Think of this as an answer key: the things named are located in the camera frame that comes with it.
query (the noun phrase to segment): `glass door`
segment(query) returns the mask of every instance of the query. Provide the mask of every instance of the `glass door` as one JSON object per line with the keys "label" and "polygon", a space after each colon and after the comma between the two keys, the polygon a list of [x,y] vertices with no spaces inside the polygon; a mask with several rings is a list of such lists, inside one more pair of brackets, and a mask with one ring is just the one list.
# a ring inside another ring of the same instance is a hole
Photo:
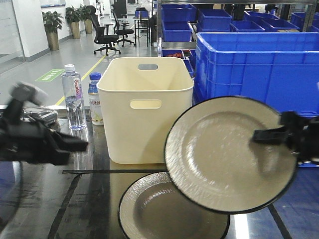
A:
{"label": "glass door", "polygon": [[0,0],[0,73],[24,62],[12,0]]}

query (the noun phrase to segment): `potted plant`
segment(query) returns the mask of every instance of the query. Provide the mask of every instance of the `potted plant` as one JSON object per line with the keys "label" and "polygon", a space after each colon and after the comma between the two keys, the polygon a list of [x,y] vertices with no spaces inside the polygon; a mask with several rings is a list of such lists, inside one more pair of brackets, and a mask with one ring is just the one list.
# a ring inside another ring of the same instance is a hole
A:
{"label": "potted plant", "polygon": [[80,11],[75,9],[74,6],[67,7],[65,9],[65,19],[71,26],[71,32],[74,39],[80,39]]}
{"label": "potted plant", "polygon": [[91,10],[88,8],[88,6],[81,4],[79,7],[79,11],[80,11],[80,18],[84,22],[85,32],[87,34],[91,34],[92,33],[92,21],[90,18]]}
{"label": "potted plant", "polygon": [[62,29],[62,14],[54,11],[42,12],[42,18],[44,22],[44,29],[46,37],[48,39],[49,48],[51,51],[59,50],[59,38],[58,29]]}

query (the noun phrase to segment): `gold planter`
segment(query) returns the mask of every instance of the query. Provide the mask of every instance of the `gold planter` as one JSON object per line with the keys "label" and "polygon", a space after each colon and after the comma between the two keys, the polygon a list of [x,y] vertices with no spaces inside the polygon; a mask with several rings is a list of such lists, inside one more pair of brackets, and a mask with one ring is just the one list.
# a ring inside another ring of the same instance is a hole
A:
{"label": "gold planter", "polygon": [[71,23],[71,32],[73,39],[80,39],[80,27],[78,22]]}
{"label": "gold planter", "polygon": [[92,33],[92,21],[90,19],[84,20],[84,27],[86,34]]}
{"label": "gold planter", "polygon": [[56,51],[60,49],[57,32],[46,32],[46,38],[48,39],[49,48],[51,51]]}

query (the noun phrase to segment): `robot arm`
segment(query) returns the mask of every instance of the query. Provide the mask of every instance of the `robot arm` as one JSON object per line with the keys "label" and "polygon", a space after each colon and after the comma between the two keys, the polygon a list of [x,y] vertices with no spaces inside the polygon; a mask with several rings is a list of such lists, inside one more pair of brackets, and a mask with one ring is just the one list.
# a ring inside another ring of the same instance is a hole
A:
{"label": "robot arm", "polygon": [[319,164],[319,117],[304,118],[295,112],[282,112],[280,128],[256,130],[253,141],[263,144],[285,144],[299,162]]}
{"label": "robot arm", "polygon": [[64,165],[74,151],[86,151],[87,142],[48,128],[41,119],[20,119],[24,102],[40,105],[46,93],[27,83],[18,83],[0,118],[0,160]]}

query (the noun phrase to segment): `black office chair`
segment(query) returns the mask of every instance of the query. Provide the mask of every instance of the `black office chair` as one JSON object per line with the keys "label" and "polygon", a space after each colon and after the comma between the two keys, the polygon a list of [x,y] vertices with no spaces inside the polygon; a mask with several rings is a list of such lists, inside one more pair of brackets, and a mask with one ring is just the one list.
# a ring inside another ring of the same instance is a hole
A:
{"label": "black office chair", "polygon": [[115,45],[115,43],[119,44],[119,42],[123,42],[123,44],[122,44],[122,47],[123,47],[124,46],[124,42],[129,42],[130,44],[133,43],[133,45],[136,46],[134,42],[124,38],[124,36],[125,37],[129,37],[128,34],[133,34],[134,31],[132,29],[125,29],[126,26],[129,23],[128,22],[120,23],[119,20],[118,20],[118,16],[116,15],[116,11],[115,11],[114,5],[112,4],[111,6],[113,7],[111,12],[113,13],[113,17],[114,17],[114,20],[115,20],[114,33],[117,34],[118,36],[122,36],[122,39],[117,40],[116,42],[113,43],[113,45]]}
{"label": "black office chair", "polygon": [[98,17],[97,15],[95,15],[95,7],[90,5],[88,6],[88,8],[91,10],[90,17],[92,20],[93,27],[95,29],[94,42],[99,45],[105,45],[100,49],[95,50],[93,53],[96,54],[97,51],[106,50],[106,55],[108,56],[108,50],[113,50],[115,52],[118,51],[120,54],[120,50],[116,49],[115,47],[112,47],[112,43],[116,42],[119,39],[119,36],[117,34],[109,35],[109,26],[112,26],[113,24],[105,24],[105,26],[100,26]]}

